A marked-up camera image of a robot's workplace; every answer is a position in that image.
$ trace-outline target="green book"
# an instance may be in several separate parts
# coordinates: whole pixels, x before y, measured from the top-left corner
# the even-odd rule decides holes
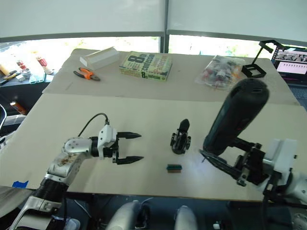
[[[138,53],[131,51],[119,66],[122,74],[139,78],[166,81],[172,59],[165,54]]]

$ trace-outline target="black stand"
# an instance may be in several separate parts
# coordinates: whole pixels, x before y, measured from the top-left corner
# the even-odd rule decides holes
[[[273,49],[268,47],[266,44],[267,43],[273,43],[274,45],[277,46],[277,48],[281,48],[284,50],[284,46],[280,44],[279,42],[276,42],[275,40],[268,40],[268,41],[262,41],[259,42],[259,45],[261,46],[258,54],[254,58],[253,62],[250,65],[244,65],[242,67],[242,72],[248,77],[248,78],[263,78],[267,73],[257,64],[255,64],[259,54],[263,49],[266,49],[270,53],[273,52]]]

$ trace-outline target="desk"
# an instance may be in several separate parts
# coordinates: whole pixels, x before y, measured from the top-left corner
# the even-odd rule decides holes
[[[120,53],[119,62],[94,71],[102,79],[100,82],[88,81],[75,76],[72,72],[83,66],[79,61],[80,56],[94,51],[75,49],[43,93],[207,102],[222,102],[228,95],[228,91],[215,90],[194,83],[196,76],[209,64],[213,56],[167,54],[173,59],[167,82],[122,75],[118,67],[127,52]],[[244,59],[247,64],[253,60],[247,57]],[[258,58],[257,64],[267,72],[267,75],[261,80],[268,85],[270,90],[269,103],[299,105],[270,60]]]
[[[29,181],[38,188],[46,170],[60,153],[63,143],[75,137],[94,114],[105,112],[118,131],[142,134],[141,138],[120,140],[120,156],[144,156],[130,165],[116,165],[111,159],[83,162],[71,192],[181,196],[226,200],[261,200],[252,185],[241,187],[235,180],[201,163],[197,149],[222,102],[188,102],[45,93],[20,125],[0,155],[0,185]],[[171,151],[170,139],[184,118],[190,121],[191,147],[184,155]],[[266,104],[241,138],[263,144],[266,151],[273,138],[298,140],[295,170],[307,173],[307,114],[297,105]],[[83,133],[96,136],[104,118],[96,118]],[[228,148],[223,157],[230,164],[243,152]],[[181,173],[167,173],[168,163],[182,164]]]

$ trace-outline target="pliers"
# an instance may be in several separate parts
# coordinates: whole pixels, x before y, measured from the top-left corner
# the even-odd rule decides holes
[[[78,77],[85,78],[88,80],[94,80],[94,81],[100,81],[100,78],[95,76],[93,72],[86,68],[79,68],[81,73],[78,73],[77,71],[74,71],[73,73],[77,75]]]

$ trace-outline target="plastic bag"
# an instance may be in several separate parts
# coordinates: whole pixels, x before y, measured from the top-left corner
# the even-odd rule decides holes
[[[216,55],[195,79],[197,84],[206,84],[215,89],[227,89],[241,79],[239,76],[245,60]]]

